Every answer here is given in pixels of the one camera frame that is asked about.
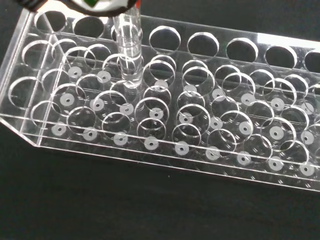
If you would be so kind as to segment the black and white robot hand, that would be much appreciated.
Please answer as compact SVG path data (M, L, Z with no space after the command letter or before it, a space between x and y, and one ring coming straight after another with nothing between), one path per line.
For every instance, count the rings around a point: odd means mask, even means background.
M40 13L45 7L62 6L78 13L94 17L116 17L128 10L140 7L140 0L15 0L24 9Z

